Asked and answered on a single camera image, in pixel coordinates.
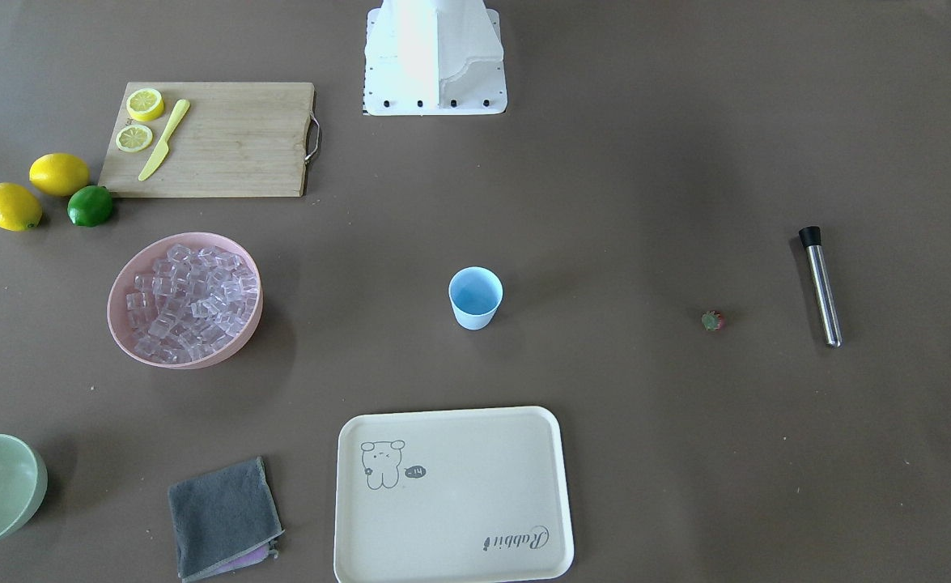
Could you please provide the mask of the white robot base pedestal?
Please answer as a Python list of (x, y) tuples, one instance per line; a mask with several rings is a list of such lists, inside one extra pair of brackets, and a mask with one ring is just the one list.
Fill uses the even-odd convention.
[(474, 116), (506, 111), (498, 11), (482, 1), (384, 1), (367, 13), (362, 111)]

